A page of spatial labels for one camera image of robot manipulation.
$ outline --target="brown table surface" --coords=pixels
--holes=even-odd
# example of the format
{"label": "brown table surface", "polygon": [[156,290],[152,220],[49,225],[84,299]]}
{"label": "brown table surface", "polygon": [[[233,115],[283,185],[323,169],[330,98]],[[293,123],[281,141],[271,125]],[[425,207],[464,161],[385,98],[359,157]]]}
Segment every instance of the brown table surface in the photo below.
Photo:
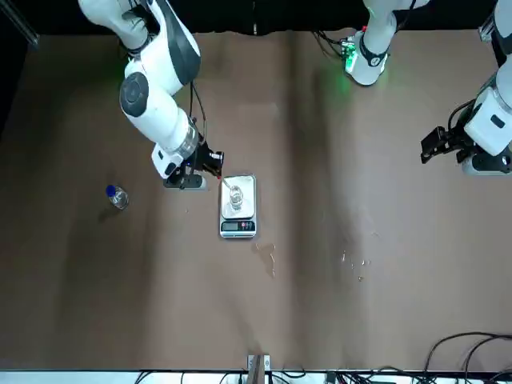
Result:
{"label": "brown table surface", "polygon": [[[256,175],[258,238],[219,238],[215,178],[162,187],[118,107],[114,37],[43,37],[0,146],[1,367],[240,369],[262,351],[277,369],[420,369],[441,337],[511,331],[510,180],[419,161],[495,71],[475,32],[401,32],[370,88],[310,34],[198,43],[208,142],[226,175]],[[275,244],[275,278],[255,243]],[[458,369],[475,341],[432,367]],[[491,343],[471,368],[509,353]]]}

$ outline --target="cable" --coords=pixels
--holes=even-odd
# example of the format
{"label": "cable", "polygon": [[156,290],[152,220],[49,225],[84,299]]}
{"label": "cable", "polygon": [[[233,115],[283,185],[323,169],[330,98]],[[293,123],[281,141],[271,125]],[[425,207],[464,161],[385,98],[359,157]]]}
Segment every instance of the cable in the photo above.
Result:
{"label": "cable", "polygon": [[194,106],[194,88],[192,82],[190,82],[190,106],[189,106],[189,118],[192,118],[192,107]]}
{"label": "cable", "polygon": [[416,5],[416,0],[413,0],[412,3],[410,4],[409,10],[407,11],[406,18],[403,19],[403,22],[398,24],[397,31],[395,33],[399,32],[401,29],[403,29],[404,26],[406,26],[407,22],[409,21],[410,12],[414,9],[415,5]]}
{"label": "cable", "polygon": [[451,336],[448,336],[446,338],[442,338],[438,342],[434,344],[434,346],[430,349],[429,355],[426,358],[425,366],[423,368],[423,373],[426,373],[429,369],[430,360],[432,359],[432,355],[434,354],[435,350],[444,342],[447,342],[449,340],[453,340],[454,338],[462,338],[465,336],[487,336],[488,338],[496,337],[496,336],[502,336],[500,334],[491,334],[489,332],[463,332],[461,334],[452,334]]}
{"label": "cable", "polygon": [[142,380],[147,378],[152,373],[153,373],[152,370],[144,370],[144,371],[142,371],[140,374],[138,374],[137,378],[135,379],[135,383],[134,384],[140,384],[142,382]]}
{"label": "cable", "polygon": [[201,107],[201,113],[202,113],[202,142],[201,142],[201,144],[203,144],[206,141],[206,114],[205,114],[204,108],[202,107],[202,101],[201,101],[201,98],[199,97],[199,92],[196,89],[194,82],[190,82],[190,84],[192,85],[192,89],[194,90],[195,97],[198,98],[199,107]]}
{"label": "cable", "polygon": [[306,376],[306,372],[304,370],[302,370],[302,373],[300,375],[292,375],[292,374],[288,374],[287,372],[279,372],[280,374],[284,374],[285,376],[287,376],[288,378],[303,378]]}
{"label": "cable", "polygon": [[271,378],[278,378],[279,380],[281,380],[282,382],[284,382],[285,384],[290,384],[290,382],[288,380],[285,380],[284,378],[282,378],[281,376],[276,376],[275,374],[273,374],[272,372],[270,372],[270,377]]}
{"label": "cable", "polygon": [[475,100],[476,100],[476,98],[474,98],[473,100],[469,100],[468,102],[465,102],[461,106],[458,106],[457,108],[455,108],[455,110],[451,113],[450,117],[448,118],[448,130],[452,130],[453,127],[451,126],[451,122],[454,119],[454,117],[457,114],[457,112],[459,112],[460,110],[466,108],[469,104],[475,102]]}
{"label": "cable", "polygon": [[221,381],[220,381],[220,382],[218,382],[218,384],[222,384],[222,381],[226,378],[226,376],[227,376],[227,375],[228,375],[228,374],[224,374],[224,376],[222,376]]}
{"label": "cable", "polygon": [[490,382],[496,381],[497,378],[504,374],[512,374],[512,370],[502,370],[501,372],[498,372],[495,376],[489,379]]}
{"label": "cable", "polygon": [[[315,31],[312,31],[311,33],[313,34],[314,38],[317,41],[317,44],[320,46],[320,49],[322,50],[322,52],[324,53],[325,56],[328,56],[330,58],[343,59],[341,52],[338,52],[335,48],[336,46],[340,46],[339,42],[337,42],[336,40],[333,40],[332,38],[329,38],[325,32],[320,31],[320,30],[315,30]],[[327,43],[330,50],[333,51],[333,54],[326,51],[326,48],[322,44],[321,40],[323,40],[324,42]]]}
{"label": "cable", "polygon": [[330,43],[330,44],[335,44],[335,45],[338,45],[339,44],[339,41],[337,40],[333,40],[332,38],[330,38],[329,36],[327,36],[327,34],[323,31],[323,30],[316,30],[315,31],[318,36],[320,36],[322,39],[324,39],[326,42]]}
{"label": "cable", "polygon": [[469,373],[468,371],[469,371],[469,367],[470,367],[470,360],[473,357],[473,354],[476,352],[476,350],[478,348],[480,348],[481,346],[483,346],[484,344],[486,344],[488,342],[492,342],[493,340],[508,340],[508,341],[512,341],[512,337],[509,336],[509,335],[495,336],[495,337],[491,337],[491,338],[485,338],[485,339],[481,340],[480,342],[478,342],[471,349],[471,351],[468,353],[467,358],[465,360],[465,363],[464,363],[464,383],[468,382],[467,376],[468,376],[468,373]]}

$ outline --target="digital scale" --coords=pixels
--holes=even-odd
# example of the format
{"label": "digital scale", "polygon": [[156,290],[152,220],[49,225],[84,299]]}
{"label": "digital scale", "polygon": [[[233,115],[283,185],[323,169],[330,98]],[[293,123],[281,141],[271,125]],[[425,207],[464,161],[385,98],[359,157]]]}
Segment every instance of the digital scale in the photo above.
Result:
{"label": "digital scale", "polygon": [[228,176],[221,183],[220,235],[223,238],[253,238],[256,219],[256,177]]}

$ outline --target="water spill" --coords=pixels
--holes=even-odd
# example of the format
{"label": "water spill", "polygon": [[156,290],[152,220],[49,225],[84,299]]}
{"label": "water spill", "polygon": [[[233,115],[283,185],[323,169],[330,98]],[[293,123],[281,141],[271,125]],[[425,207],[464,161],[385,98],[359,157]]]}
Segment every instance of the water spill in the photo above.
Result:
{"label": "water spill", "polygon": [[263,261],[263,264],[266,266],[266,272],[272,277],[275,278],[275,244],[265,244],[264,246],[260,246],[257,243],[254,243],[251,246],[251,249],[256,254],[259,254],[259,257]]}

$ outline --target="robotic arm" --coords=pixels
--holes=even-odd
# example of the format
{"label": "robotic arm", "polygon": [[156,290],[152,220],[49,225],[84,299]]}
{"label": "robotic arm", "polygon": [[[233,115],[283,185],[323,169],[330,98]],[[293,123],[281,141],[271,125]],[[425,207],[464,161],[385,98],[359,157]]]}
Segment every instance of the robotic arm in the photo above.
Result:
{"label": "robotic arm", "polygon": [[463,106],[454,126],[450,122],[446,130],[438,126],[422,140],[423,163],[457,150],[457,162],[467,174],[504,175],[512,171],[511,18],[512,2],[498,0],[486,32],[497,40],[506,61],[483,85],[476,99]]}
{"label": "robotic arm", "polygon": [[[363,0],[370,13],[365,31],[346,42],[346,72],[358,84],[374,84],[385,69],[388,49],[397,26],[395,10],[410,12],[430,0]],[[512,1],[498,0],[482,31],[498,41],[507,56],[505,63],[480,89],[478,96],[461,107],[463,111],[451,126],[435,128],[422,140],[421,160],[457,150],[457,161],[468,174],[509,174],[512,171]]]}
{"label": "robotic arm", "polygon": [[[164,186],[205,189],[206,180],[194,170],[220,177],[224,153],[210,150],[194,120],[172,99],[199,72],[201,56],[192,34],[168,0],[143,4],[138,0],[79,0],[79,4],[89,20],[112,29],[132,55],[119,102],[128,119],[155,143],[151,158]],[[160,27],[158,34],[148,33],[144,18],[135,13],[136,6],[153,15]]]}

